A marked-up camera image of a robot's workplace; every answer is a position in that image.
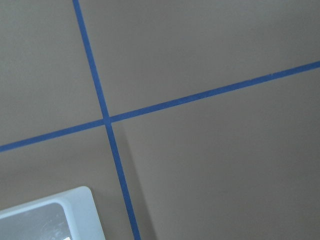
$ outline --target small white object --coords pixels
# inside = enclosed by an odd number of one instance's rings
[[[0,240],[106,240],[86,186],[0,211]]]

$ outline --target white plastic container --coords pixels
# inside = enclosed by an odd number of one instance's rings
[[[0,211],[0,240],[106,240],[86,186]]]

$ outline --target blue line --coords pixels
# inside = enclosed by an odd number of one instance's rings
[[[320,61],[111,116],[112,123],[320,68]]]
[[[117,147],[117,143],[116,143],[115,134],[114,134],[112,124],[110,121],[110,116],[108,113],[106,100],[105,100],[104,93],[103,93],[103,90],[101,87],[101,82],[99,79],[94,55],[92,53],[92,49],[90,46],[89,37],[87,34],[87,30],[86,30],[84,18],[83,18],[82,12],[81,12],[79,1],[73,0],[73,5],[74,5],[76,18],[77,18],[77,21],[79,24],[85,53],[86,53],[88,63],[90,66],[92,79],[93,79],[94,86],[95,86],[95,91],[96,91],[96,94],[97,94],[97,97],[99,100],[99,104],[100,104],[100,108],[101,108],[101,112],[102,112],[102,116],[103,116],[103,122],[104,122],[105,129],[106,129],[106,132],[108,135],[116,172],[117,172],[118,179],[119,179],[120,186],[121,186],[121,190],[122,190],[122,195],[123,195],[126,211],[127,211],[128,217],[129,217],[130,224],[131,224],[133,237],[135,240],[141,240],[134,208],[132,206],[132,202],[131,202],[131,198],[130,198],[130,194],[129,194],[129,190],[128,190],[128,186],[127,186],[127,182],[126,182],[125,173],[123,170],[123,166],[121,164],[121,159],[120,159],[120,155],[119,155],[119,151],[118,151],[118,147]]]
[[[24,147],[27,145],[43,142],[46,140],[55,139],[55,138],[58,138],[58,137],[61,137],[64,135],[74,134],[74,133],[77,133],[77,132],[80,132],[83,130],[92,129],[92,128],[103,126],[103,125],[104,125],[104,121],[102,119],[100,119],[100,120],[96,120],[96,121],[87,122],[87,123],[84,123],[81,125],[68,127],[68,128],[62,129],[62,130],[53,131],[53,132],[46,133],[43,135],[31,137],[31,138],[24,139],[21,141],[12,142],[12,143],[0,146],[0,153],[8,151],[8,150]]]

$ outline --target gray floor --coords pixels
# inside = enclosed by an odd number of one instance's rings
[[[320,60],[317,0],[79,2],[111,116]],[[72,1],[3,0],[0,32],[0,145],[102,119]],[[141,239],[319,239],[319,77],[114,123]],[[134,239],[104,126],[0,153],[0,209],[81,185]]]

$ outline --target blue tape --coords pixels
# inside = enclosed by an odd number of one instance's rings
[[[290,75],[299,74],[299,73],[306,72],[306,71],[313,70],[313,69],[317,69],[317,68],[320,68],[320,61],[316,61],[316,62],[309,63],[306,65],[298,66],[298,67],[294,67],[294,68],[284,70],[284,71],[275,72],[275,73],[272,73],[269,75],[256,77],[256,78],[253,78],[250,80],[234,83],[231,85],[215,88],[212,90],[200,92],[197,94],[181,97],[178,99],[166,101],[166,102],[155,104],[152,106],[143,107],[143,108],[140,108],[137,110],[121,113],[121,114],[110,117],[110,120],[112,123],[114,123],[114,122],[118,122],[121,120],[134,118],[134,117],[137,117],[140,115],[149,114],[149,113],[152,113],[155,111],[171,108],[171,107],[181,105],[181,104],[190,103],[190,102],[193,102],[196,100],[212,97],[212,96],[219,95],[219,94],[224,94],[224,93],[227,93],[230,91],[234,91],[234,90],[246,88],[249,86],[265,83],[265,82],[275,80],[275,79],[284,78],[284,77],[287,77]]]
[[[129,217],[133,237],[135,240],[141,240],[136,216],[134,213],[134,208],[133,208],[133,205],[131,202],[131,198],[130,198],[130,194],[129,194],[129,190],[128,190],[128,186],[127,186],[127,182],[126,182],[125,173],[123,170],[123,166],[121,163],[121,159],[120,159],[120,155],[119,155],[119,151],[118,151],[118,147],[117,147],[117,143],[116,143],[115,134],[114,134],[114,131],[113,131],[113,128],[111,125],[111,120],[110,120],[110,116],[108,113],[106,100],[105,100],[104,93],[103,93],[103,90],[101,87],[101,82],[99,79],[94,55],[92,53],[92,49],[90,46],[90,42],[89,42],[84,18],[82,16],[79,1],[73,0],[73,6],[74,6],[77,21],[79,24],[85,53],[86,53],[88,63],[90,66],[92,79],[93,79],[94,86],[95,86],[95,91],[96,91],[96,94],[97,94],[97,97],[99,100],[99,104],[100,104],[100,108],[101,108],[101,112],[102,112],[102,116],[103,116],[103,122],[104,122],[105,129],[106,129],[106,132],[108,135],[108,139],[109,139],[109,143],[110,143],[110,147],[111,147],[111,151],[112,151],[112,155],[113,155],[113,160],[114,160],[116,172],[118,175],[118,179],[120,182],[122,196],[123,196],[126,211],[127,211],[128,217]]]
[[[4,151],[16,149],[16,148],[21,148],[27,145],[43,142],[46,140],[55,139],[64,135],[74,134],[83,130],[92,129],[92,128],[103,126],[103,125],[104,125],[104,121],[101,119],[101,120],[91,121],[91,122],[87,122],[87,123],[73,126],[73,127],[68,127],[62,130],[50,132],[47,134],[31,137],[21,141],[12,142],[12,143],[0,146],[0,153]]]

